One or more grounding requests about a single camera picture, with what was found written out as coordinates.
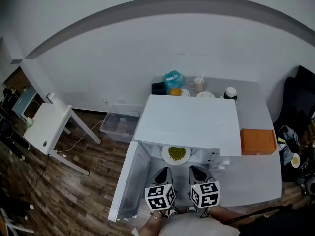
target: clear plastic bin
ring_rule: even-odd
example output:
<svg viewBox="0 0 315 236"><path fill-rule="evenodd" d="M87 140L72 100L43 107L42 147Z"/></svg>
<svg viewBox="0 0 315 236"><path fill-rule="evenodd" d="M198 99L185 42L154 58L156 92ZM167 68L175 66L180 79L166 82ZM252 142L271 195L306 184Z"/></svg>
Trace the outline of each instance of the clear plastic bin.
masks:
<svg viewBox="0 0 315 236"><path fill-rule="evenodd" d="M115 141L130 143L140 117L108 113L100 131Z"/></svg>

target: wall outlet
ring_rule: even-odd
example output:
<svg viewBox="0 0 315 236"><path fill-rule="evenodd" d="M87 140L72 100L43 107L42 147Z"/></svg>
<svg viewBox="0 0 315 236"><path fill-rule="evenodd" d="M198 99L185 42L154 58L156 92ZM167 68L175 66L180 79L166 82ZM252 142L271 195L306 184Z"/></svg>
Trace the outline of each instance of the wall outlet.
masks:
<svg viewBox="0 0 315 236"><path fill-rule="evenodd" d="M118 98L118 103L119 104L126 104L125 100L122 98Z"/></svg>

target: orange container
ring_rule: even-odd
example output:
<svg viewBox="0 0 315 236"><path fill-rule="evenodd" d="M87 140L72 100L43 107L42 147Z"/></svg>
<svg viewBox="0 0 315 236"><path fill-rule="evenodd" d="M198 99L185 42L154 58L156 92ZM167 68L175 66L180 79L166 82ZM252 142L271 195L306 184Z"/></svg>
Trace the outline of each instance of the orange container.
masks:
<svg viewBox="0 0 315 236"><path fill-rule="evenodd" d="M277 149L273 130L242 129L242 155L270 155Z"/></svg>

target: white cup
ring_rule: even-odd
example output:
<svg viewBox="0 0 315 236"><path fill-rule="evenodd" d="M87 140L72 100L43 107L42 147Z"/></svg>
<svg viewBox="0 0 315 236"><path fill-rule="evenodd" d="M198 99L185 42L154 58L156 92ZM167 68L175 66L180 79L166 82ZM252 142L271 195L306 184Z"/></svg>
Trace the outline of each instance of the white cup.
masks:
<svg viewBox="0 0 315 236"><path fill-rule="evenodd" d="M200 79L201 79L200 77L197 77L197 78L194 78L193 82L191 82L191 85L193 85L192 89L195 92L202 92L203 91L203 86L205 84L205 80L202 79L201 83L199 84Z"/></svg>

